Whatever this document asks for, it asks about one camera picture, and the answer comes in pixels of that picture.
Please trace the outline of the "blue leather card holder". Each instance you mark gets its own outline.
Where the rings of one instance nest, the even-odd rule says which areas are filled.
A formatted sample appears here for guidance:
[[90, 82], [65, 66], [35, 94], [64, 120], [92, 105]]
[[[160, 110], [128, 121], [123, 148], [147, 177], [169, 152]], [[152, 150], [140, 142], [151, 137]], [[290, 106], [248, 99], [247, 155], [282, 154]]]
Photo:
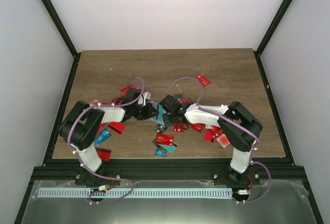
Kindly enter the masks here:
[[166, 110], [158, 103], [150, 101], [146, 104], [146, 114], [148, 120], [155, 122], [158, 125], [165, 126], [163, 115], [167, 114]]

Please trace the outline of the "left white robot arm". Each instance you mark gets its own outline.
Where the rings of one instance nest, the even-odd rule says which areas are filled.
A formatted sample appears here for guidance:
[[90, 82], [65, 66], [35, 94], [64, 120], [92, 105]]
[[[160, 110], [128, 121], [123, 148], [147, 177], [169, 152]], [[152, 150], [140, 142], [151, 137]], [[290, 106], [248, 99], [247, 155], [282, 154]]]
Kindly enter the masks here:
[[129, 88], [120, 104], [89, 104], [80, 100], [62, 121], [59, 136], [78, 154], [81, 166], [89, 170], [87, 178], [93, 184], [99, 185], [105, 180], [105, 171], [100, 168], [102, 160], [94, 146], [100, 126], [121, 124], [132, 117], [147, 120], [158, 115], [150, 98], [148, 90]]

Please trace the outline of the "lone red card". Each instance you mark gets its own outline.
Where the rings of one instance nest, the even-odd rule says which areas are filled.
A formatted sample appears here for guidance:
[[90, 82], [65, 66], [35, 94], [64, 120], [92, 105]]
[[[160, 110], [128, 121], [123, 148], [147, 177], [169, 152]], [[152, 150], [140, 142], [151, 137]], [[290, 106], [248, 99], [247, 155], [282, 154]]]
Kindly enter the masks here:
[[195, 78], [203, 87], [211, 84], [211, 81], [204, 74], [198, 74]]

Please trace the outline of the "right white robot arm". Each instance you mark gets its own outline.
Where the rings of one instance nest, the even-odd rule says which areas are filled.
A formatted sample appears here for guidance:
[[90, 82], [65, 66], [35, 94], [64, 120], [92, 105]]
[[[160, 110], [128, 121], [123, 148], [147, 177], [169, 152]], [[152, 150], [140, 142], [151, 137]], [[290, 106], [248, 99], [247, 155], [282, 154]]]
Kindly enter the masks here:
[[194, 102], [181, 104], [171, 95], [167, 95], [159, 104], [166, 112], [163, 118], [165, 127], [185, 123], [222, 129], [234, 148], [229, 178], [234, 184], [241, 184], [247, 179], [247, 169], [252, 163], [252, 153], [259, 144], [263, 125], [243, 104], [237, 101], [217, 107]]

